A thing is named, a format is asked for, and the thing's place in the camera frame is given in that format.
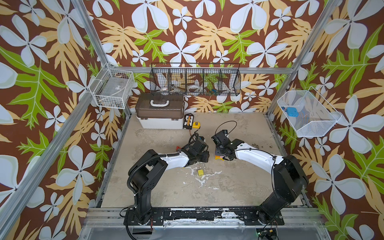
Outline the yellow-green small cube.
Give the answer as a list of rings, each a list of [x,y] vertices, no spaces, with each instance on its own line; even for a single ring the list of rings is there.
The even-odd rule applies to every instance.
[[[198,176],[203,177],[204,176],[204,171],[202,169],[198,170]]]

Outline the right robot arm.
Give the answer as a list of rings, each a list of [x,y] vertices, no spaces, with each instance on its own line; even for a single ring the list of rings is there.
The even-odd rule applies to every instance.
[[[274,221],[279,211],[293,203],[308,184],[309,180],[296,157],[278,156],[255,148],[242,140],[231,141],[222,130],[212,136],[216,151],[226,161],[246,161],[271,174],[273,192],[259,206],[258,220],[262,224]]]

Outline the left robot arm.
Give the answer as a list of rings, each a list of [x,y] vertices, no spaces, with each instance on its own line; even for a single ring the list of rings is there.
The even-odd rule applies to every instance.
[[[205,138],[190,138],[189,142],[175,153],[159,154],[150,149],[131,167],[127,187],[134,194],[134,219],[145,224],[152,216],[152,190],[158,184],[165,171],[184,168],[198,162],[209,160],[209,146]]]

